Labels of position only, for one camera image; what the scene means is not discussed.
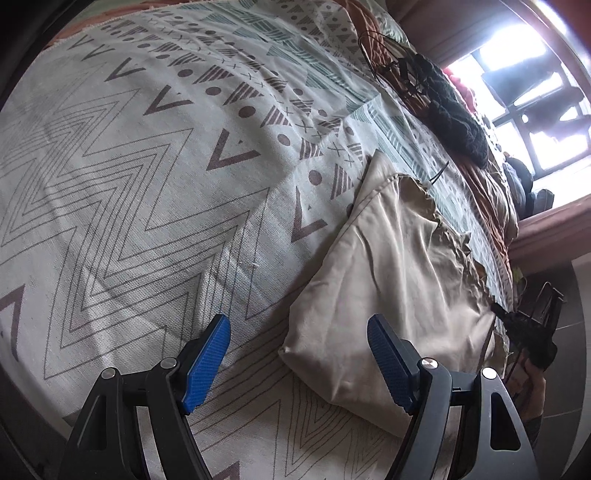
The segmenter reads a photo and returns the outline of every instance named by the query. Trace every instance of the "metal screw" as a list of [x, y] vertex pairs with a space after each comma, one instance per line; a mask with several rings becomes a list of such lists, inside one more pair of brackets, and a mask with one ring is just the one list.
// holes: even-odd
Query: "metal screw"
[[113, 378], [115, 376], [115, 369], [113, 367], [105, 368], [101, 372], [100, 376], [103, 377], [105, 380]]
[[437, 363], [437, 360], [434, 360], [433, 358], [423, 358], [421, 360], [421, 365], [429, 370], [434, 370], [439, 364]]
[[174, 368], [177, 366], [177, 359], [173, 356], [168, 356], [160, 362], [160, 366], [166, 369]]
[[486, 367], [482, 369], [482, 375], [488, 380], [494, 380], [496, 378], [496, 371], [490, 367]]

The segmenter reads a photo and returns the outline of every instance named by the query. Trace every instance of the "geometric pattern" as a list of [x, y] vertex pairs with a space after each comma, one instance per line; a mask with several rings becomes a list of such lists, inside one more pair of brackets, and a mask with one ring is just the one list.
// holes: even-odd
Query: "geometric pattern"
[[330, 192], [330, 200], [337, 198], [342, 193], [353, 188], [353, 180], [347, 175], [343, 167], [335, 163], [335, 173], [333, 177], [333, 187]]
[[[306, 11], [286, 12], [297, 6]], [[224, 312], [230, 347], [189, 417], [213, 477], [385, 476], [397, 440], [324, 402], [277, 355], [289, 306], [363, 175], [361, 163], [335, 165], [348, 155], [333, 142], [343, 112], [361, 120], [346, 122], [359, 139], [352, 157], [383, 145], [399, 170], [440, 168], [393, 128], [403, 109], [379, 103], [367, 66], [346, 73], [320, 49], [340, 44], [323, 21], [333, 17], [352, 30], [348, 13], [322, 0], [154, 9], [75, 35], [27, 71], [0, 121], [0, 349], [60, 422], [102, 368], [149, 368]], [[303, 18], [317, 41], [301, 44]], [[309, 100], [292, 103], [292, 92]], [[370, 106], [386, 110], [382, 124]], [[320, 140], [316, 128], [327, 131]], [[452, 167], [430, 193], [469, 198]], [[462, 209], [444, 216], [472, 231], [473, 255], [500, 284], [476, 207], [436, 201]]]

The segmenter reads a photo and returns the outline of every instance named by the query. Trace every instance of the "fabric fold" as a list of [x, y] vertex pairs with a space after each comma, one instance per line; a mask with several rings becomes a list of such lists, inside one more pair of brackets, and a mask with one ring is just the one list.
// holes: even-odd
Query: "fabric fold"
[[502, 341], [483, 268], [467, 236], [449, 228], [433, 200], [377, 151], [351, 216], [321, 268], [290, 309], [283, 361], [318, 395], [403, 437], [409, 417], [394, 404], [369, 349], [366, 324], [382, 313], [396, 333], [448, 369], [502, 373]]

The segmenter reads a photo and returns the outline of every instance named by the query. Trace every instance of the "black fabric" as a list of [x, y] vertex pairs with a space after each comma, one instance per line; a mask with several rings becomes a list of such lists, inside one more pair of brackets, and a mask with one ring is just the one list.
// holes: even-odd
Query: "black fabric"
[[542, 428], [542, 415], [523, 422], [523, 426], [525, 428], [525, 434], [527, 435], [527, 438], [530, 441], [531, 447], [534, 448], [535, 444], [538, 441], [540, 429]]
[[517, 158], [507, 157], [506, 161], [517, 173], [517, 176], [521, 180], [523, 190], [527, 195], [534, 187], [534, 176], [531, 174], [530, 169], [528, 169], [525, 164]]
[[413, 57], [418, 81], [431, 100], [429, 120], [433, 132], [445, 146], [467, 155], [478, 167], [488, 162], [488, 143], [482, 127], [456, 98], [456, 92], [442, 70], [423, 57]]
[[525, 195], [525, 216], [529, 218], [534, 214], [535, 192], [529, 192]]
[[515, 212], [519, 220], [523, 220], [525, 218], [527, 197], [521, 180], [514, 168], [508, 163], [503, 163], [503, 170], [505, 170], [505, 176], [507, 177], [507, 183], [511, 191], [511, 198], [513, 199], [513, 205], [515, 205]]
[[43, 47], [92, 2], [93, 0], [2, 2], [0, 109]]
[[548, 189], [541, 189], [535, 194], [534, 210], [531, 212], [532, 215], [550, 210], [554, 205], [554, 193]]

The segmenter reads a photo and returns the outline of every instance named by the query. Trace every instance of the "wall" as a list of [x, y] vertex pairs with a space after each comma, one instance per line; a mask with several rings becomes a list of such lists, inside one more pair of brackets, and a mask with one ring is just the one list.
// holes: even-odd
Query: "wall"
[[591, 51], [591, 2], [589, 0], [546, 0]]
[[545, 373], [544, 420], [534, 453], [541, 480], [557, 480], [578, 440], [586, 391], [586, 335], [579, 285], [571, 264], [529, 276], [520, 309], [528, 311], [546, 281], [564, 294], [565, 302], [554, 334], [558, 353]]
[[574, 461], [591, 434], [591, 253], [574, 260], [573, 268], [581, 292], [585, 330], [590, 334], [586, 336], [587, 361], [583, 407], [567, 467]]

